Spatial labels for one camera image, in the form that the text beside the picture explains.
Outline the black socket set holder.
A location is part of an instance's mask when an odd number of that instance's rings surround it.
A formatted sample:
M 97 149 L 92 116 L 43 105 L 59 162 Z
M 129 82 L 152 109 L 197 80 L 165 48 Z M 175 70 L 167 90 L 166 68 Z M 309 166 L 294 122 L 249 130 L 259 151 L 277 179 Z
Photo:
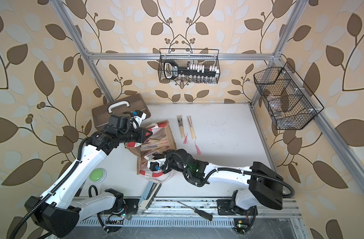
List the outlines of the black socket set holder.
M 191 80 L 214 80 L 220 77 L 220 70 L 216 66 L 192 64 L 187 62 L 177 64 L 174 60 L 165 60 L 161 66 L 161 72 L 166 79 L 191 79 Z

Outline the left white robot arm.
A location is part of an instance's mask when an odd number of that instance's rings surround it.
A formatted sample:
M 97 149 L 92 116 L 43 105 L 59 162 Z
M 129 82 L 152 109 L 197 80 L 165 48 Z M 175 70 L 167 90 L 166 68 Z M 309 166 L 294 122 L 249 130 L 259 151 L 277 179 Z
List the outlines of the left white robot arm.
M 141 128 L 146 114 L 140 110 L 111 115 L 103 131 L 83 139 L 77 158 L 59 179 L 40 197 L 30 197 L 25 203 L 28 213 L 10 234 L 15 238 L 29 218 L 47 231 L 47 235 L 63 238 L 82 220 L 105 210 L 121 211 L 123 194 L 107 189 L 101 194 L 76 202 L 74 197 L 93 170 L 120 144 L 144 143 L 152 132 Z

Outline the green round button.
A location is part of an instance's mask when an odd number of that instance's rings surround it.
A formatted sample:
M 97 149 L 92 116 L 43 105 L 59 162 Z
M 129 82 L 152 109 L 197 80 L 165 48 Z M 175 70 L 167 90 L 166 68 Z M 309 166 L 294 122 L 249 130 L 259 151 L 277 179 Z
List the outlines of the green round button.
M 107 172 L 103 168 L 94 169 L 89 175 L 89 181 L 95 184 L 101 183 L 106 178 Z

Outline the folding fan plain wood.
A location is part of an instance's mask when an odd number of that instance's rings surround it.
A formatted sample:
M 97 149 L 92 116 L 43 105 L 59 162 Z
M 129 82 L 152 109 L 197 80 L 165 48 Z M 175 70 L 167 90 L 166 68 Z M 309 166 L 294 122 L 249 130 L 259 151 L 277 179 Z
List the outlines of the folding fan plain wood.
M 188 121 L 189 129 L 190 129 L 190 132 L 191 132 L 192 140 L 194 141 L 194 144 L 195 144 L 195 147 L 196 147 L 197 155 L 201 155 L 202 151 L 200 150 L 199 146 L 197 145 L 197 137 L 196 137 L 192 117 L 187 116 L 187 121 Z

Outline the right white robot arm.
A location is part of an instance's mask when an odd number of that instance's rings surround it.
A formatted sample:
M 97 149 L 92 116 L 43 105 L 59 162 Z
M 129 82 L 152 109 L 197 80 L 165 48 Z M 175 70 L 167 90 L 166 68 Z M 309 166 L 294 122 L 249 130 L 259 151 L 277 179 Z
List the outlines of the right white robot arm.
M 214 183 L 239 186 L 240 189 L 232 194 L 230 211 L 241 215 L 250 209 L 253 210 L 248 225 L 239 224 L 235 227 L 236 232 L 240 234 L 245 234 L 252 228 L 259 205 L 281 210 L 283 199 L 295 195 L 291 185 L 261 162 L 254 162 L 252 166 L 246 167 L 224 167 L 194 159 L 184 149 L 168 149 L 162 153 L 155 153 L 147 160 L 147 166 L 150 171 L 161 174 L 177 171 L 188 183 L 199 188 Z

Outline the folding fans in bag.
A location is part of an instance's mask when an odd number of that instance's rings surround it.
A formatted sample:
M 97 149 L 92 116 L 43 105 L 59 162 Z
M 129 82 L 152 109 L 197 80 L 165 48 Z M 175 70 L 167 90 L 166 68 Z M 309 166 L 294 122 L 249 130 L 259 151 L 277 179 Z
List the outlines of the folding fans in bag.
M 141 164 L 152 160 L 155 157 L 154 154 L 162 154 L 168 149 L 170 149 L 170 144 L 166 137 L 160 140 L 149 139 L 147 143 L 140 145 Z

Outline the folding fan black print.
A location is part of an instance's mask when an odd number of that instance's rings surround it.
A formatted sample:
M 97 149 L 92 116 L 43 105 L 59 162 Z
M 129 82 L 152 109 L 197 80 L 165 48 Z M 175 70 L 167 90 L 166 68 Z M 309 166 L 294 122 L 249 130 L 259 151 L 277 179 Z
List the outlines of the folding fan black print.
M 184 124 L 183 124 L 183 116 L 182 115 L 177 115 L 177 120 L 178 120 L 178 125 L 179 125 L 181 138 L 183 139 L 183 144 L 188 144 L 189 143 L 188 133 L 185 132 L 185 128 L 184 128 Z

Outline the black handled screwdriver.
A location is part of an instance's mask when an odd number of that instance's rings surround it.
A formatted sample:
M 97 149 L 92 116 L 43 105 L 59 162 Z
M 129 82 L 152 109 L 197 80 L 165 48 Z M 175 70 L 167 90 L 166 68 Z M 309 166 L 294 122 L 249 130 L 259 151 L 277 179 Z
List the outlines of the black handled screwdriver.
M 191 209 L 191 210 L 193 210 L 194 213 L 196 213 L 200 217 L 202 217 L 202 218 L 204 218 L 204 219 L 206 219 L 206 220 L 208 220 L 210 222 L 213 220 L 213 215 L 212 214 L 209 214 L 209 213 L 207 213 L 207 212 L 205 212 L 203 210 L 200 210 L 198 208 L 194 208 L 194 207 L 188 206 L 188 205 L 186 205 L 186 204 L 184 204 L 184 203 L 182 203 L 180 201 L 178 201 L 178 203 L 181 204 L 181 205 L 183 205 L 183 206 L 185 206 L 185 207 L 187 207 L 187 208 L 189 208 L 189 209 Z

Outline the grey stapler tool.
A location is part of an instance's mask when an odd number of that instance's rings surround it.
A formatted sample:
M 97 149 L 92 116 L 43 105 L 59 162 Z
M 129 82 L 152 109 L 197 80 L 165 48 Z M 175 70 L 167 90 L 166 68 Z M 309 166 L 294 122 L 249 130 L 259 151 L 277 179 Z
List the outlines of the grey stapler tool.
M 158 194 L 159 190 L 162 187 L 162 183 L 160 182 L 149 182 L 147 187 L 145 188 L 144 193 L 142 194 L 140 201 L 138 203 L 139 211 L 145 212 L 149 209 L 152 204 L 154 198 Z

